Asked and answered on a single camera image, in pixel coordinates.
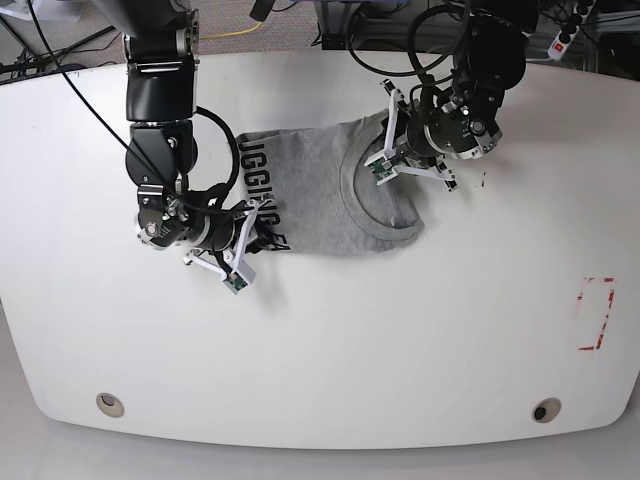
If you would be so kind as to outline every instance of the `white tabletop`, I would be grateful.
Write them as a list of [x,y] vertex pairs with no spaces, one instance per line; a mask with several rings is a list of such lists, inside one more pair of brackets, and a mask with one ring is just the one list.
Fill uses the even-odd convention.
[[[72,79],[126,137],[123,68]],[[385,108],[380,80],[344,53],[206,57],[198,103],[236,133],[330,125]],[[91,427],[292,448],[610,424],[640,370],[639,93],[530,67],[499,112],[498,149],[452,162],[458,192],[409,182],[427,225],[418,242],[360,258],[263,253],[250,259],[257,283],[234,297],[180,248],[136,241],[124,152],[61,78],[1,88],[0,296],[36,403]],[[195,134],[204,188],[226,178],[228,147],[202,119]],[[122,418],[97,409],[101,392],[123,401]],[[551,397],[560,415],[535,423]]]

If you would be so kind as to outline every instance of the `metal grommet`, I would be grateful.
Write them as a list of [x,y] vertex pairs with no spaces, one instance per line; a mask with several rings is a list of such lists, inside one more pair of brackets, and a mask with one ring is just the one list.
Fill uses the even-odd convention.
[[96,405],[102,413],[109,417],[120,418],[124,415],[124,405],[110,393],[100,393],[96,397]]
[[562,404],[557,398],[547,398],[533,409],[533,421],[537,423],[549,423],[560,413]]

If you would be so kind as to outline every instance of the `fabric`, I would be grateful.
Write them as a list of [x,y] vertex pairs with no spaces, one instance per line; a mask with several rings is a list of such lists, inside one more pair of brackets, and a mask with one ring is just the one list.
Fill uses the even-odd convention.
[[238,137],[247,197],[275,197],[258,219],[276,250],[375,253],[415,240],[422,222],[410,200],[393,181],[378,187],[364,166],[382,148],[386,116]]

